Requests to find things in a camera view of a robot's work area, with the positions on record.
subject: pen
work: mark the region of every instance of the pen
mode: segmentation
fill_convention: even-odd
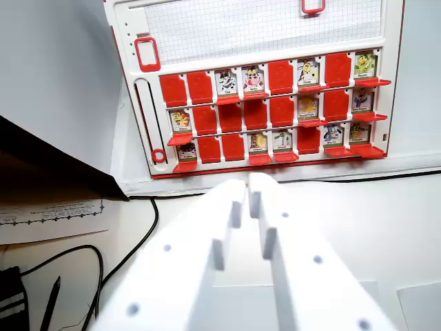
[[[61,277],[58,276],[57,280],[52,287],[50,292],[48,305],[46,306],[46,311],[44,312],[43,322],[41,322],[40,331],[48,331],[50,319],[52,318],[52,313],[54,312],[55,302],[57,301],[58,292],[60,291]]]

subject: white wall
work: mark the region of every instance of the white wall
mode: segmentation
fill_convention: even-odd
[[[110,171],[121,66],[103,0],[3,1],[0,115]]]

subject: black object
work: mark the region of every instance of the black object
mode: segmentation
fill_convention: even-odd
[[[52,313],[54,312],[55,303],[57,302],[58,293],[60,292],[61,277],[58,276],[57,280],[52,286],[52,291],[50,291],[48,305],[46,306],[46,311],[44,312],[43,321],[41,322],[40,331],[48,331],[50,325],[50,319],[52,318]]]
[[[0,271],[0,330],[29,331],[28,296],[19,267]]]

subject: white plastic frame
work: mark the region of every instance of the white plastic frame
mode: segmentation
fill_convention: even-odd
[[[183,108],[190,108],[191,99],[188,93],[186,74],[187,72],[194,71],[210,71],[208,74],[212,80],[212,90],[213,90],[213,103],[217,101],[217,91],[216,84],[214,80],[214,70],[221,68],[231,68],[236,69],[236,76],[238,80],[238,93],[240,99],[243,99],[243,93],[240,91],[242,75],[241,67],[248,66],[253,63],[263,64],[264,75],[265,75],[265,92],[269,93],[269,76],[268,76],[268,66],[270,61],[277,60],[292,60],[294,76],[296,77],[296,60],[306,59],[310,57],[316,57],[320,62],[320,84],[323,86],[325,84],[325,55],[335,52],[348,52],[348,57],[352,60],[355,58],[355,52],[362,50],[373,50],[378,54],[377,62],[377,77],[379,79],[389,79],[392,80],[390,86],[382,86],[381,88],[376,88],[376,95],[374,101],[374,111],[378,111],[380,114],[388,116],[387,120],[376,122],[373,125],[373,137],[371,142],[374,146],[380,148],[381,150],[387,151],[388,139],[383,141],[383,137],[389,137],[390,128],[390,118],[391,109],[393,102],[393,86],[395,83],[396,68],[398,55],[394,50],[399,42],[397,36],[400,34],[400,26],[392,25],[389,22],[397,21],[398,17],[401,18],[402,14],[402,1],[401,0],[383,0],[382,1],[382,19],[381,19],[381,36],[370,39],[360,39],[355,41],[344,41],[338,43],[329,43],[324,45],[316,46],[305,46],[301,48],[293,48],[288,50],[278,50],[272,52],[261,52],[252,53],[247,55],[241,55],[237,57],[226,57],[220,59],[210,59],[203,61],[192,61],[187,63],[178,63],[162,66],[161,70],[158,72],[141,72],[139,68],[139,63],[134,49],[134,40],[139,37],[145,37],[149,34],[149,27],[147,23],[147,18],[145,16],[145,6],[152,5],[155,3],[164,2],[164,0],[133,0],[133,1],[120,1],[120,0],[107,0],[104,3],[105,11],[107,15],[107,20],[113,28],[114,36],[116,39],[117,46],[119,48],[121,62],[123,65],[128,90],[133,101],[134,113],[136,120],[139,124],[139,130],[141,133],[141,139],[143,142],[145,154],[147,157],[147,163],[149,165],[151,175],[160,174],[172,174],[173,169],[178,164],[176,158],[176,151],[174,147],[167,146],[168,141],[171,138],[170,130],[170,116],[167,111],[167,107],[163,100],[163,95],[161,92],[161,85],[159,83],[159,77],[165,74],[183,74],[183,80],[187,89],[187,105]],[[139,99],[141,100],[142,109],[137,102],[137,95],[134,88],[134,84],[137,84]],[[153,99],[150,97],[150,85]],[[353,63],[351,66],[351,78],[349,81],[349,86],[343,87],[343,89],[352,89],[355,85],[353,79]],[[269,97],[280,97],[283,95],[295,95],[298,93],[297,82],[294,82],[293,93],[291,94],[281,94]],[[153,104],[156,108],[156,112],[153,111]],[[294,119],[294,124],[290,128],[295,128],[298,125],[296,123],[296,118]],[[167,155],[167,163],[157,163],[153,162],[151,155],[150,144],[152,149],[164,149]],[[303,161],[317,161],[328,159],[323,152],[322,147],[320,147],[320,153],[318,154],[307,154],[301,155],[297,162]],[[242,166],[249,166],[247,160],[247,148],[245,148],[245,160],[242,161],[229,161],[220,163],[204,163],[198,162],[198,167],[196,171],[204,170],[215,170],[215,169],[225,169],[225,168],[236,168]]]

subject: paper sheet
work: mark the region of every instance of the paper sheet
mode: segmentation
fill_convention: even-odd
[[[0,205],[0,245],[109,230],[115,202]]]
[[[321,7],[307,0],[307,9]],[[162,64],[380,36],[381,0],[181,0],[146,6]]]

